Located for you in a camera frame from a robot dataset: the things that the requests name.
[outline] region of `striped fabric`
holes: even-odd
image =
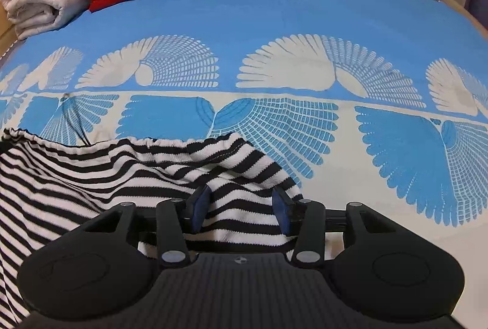
[[[122,201],[155,207],[207,184],[214,200],[201,233],[186,236],[190,249],[293,248],[294,239],[281,234],[273,216],[271,190],[279,186],[294,199],[301,198],[300,190],[277,163],[238,134],[67,147],[5,129],[0,148],[1,327],[13,327],[28,315],[16,286],[25,257]],[[151,247],[141,243],[140,250]]]

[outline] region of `blue bedsheet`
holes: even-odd
[[[0,122],[68,145],[237,131],[328,206],[396,194],[457,226],[486,209],[487,63],[434,0],[135,0],[30,38]]]

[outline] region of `circular pad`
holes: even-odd
[[[17,284],[42,315],[79,321],[133,304],[151,279],[150,262],[138,250],[113,234],[85,232],[34,252],[20,267]]]
[[[338,295],[365,315],[420,322],[450,314],[464,288],[458,262],[420,237],[385,234],[357,242],[332,263]]]

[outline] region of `white feather pattern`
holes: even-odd
[[[194,38],[168,35],[157,39],[141,61],[136,80],[141,85],[214,88],[218,85],[218,58]]]
[[[103,55],[78,79],[75,88],[116,87],[132,77],[158,37],[136,41],[107,55]]]
[[[466,88],[458,69],[450,61],[439,59],[427,68],[426,78],[432,100],[438,110],[478,115],[473,94]]]
[[[36,84],[40,90],[65,90],[82,58],[83,54],[77,49],[57,49],[25,77],[19,91],[26,91]]]
[[[456,67],[456,69],[463,80],[463,84],[467,90],[472,93],[476,107],[486,118],[488,118],[488,90],[485,85],[460,67]]]
[[[294,88],[324,91],[334,81],[334,66],[318,35],[291,35],[263,45],[242,60],[238,88]]]
[[[412,79],[376,52],[340,38],[322,36],[322,41],[336,67],[337,80],[351,93],[403,106],[426,107]]]

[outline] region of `purple object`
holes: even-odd
[[[466,0],[465,8],[488,30],[488,0]]]

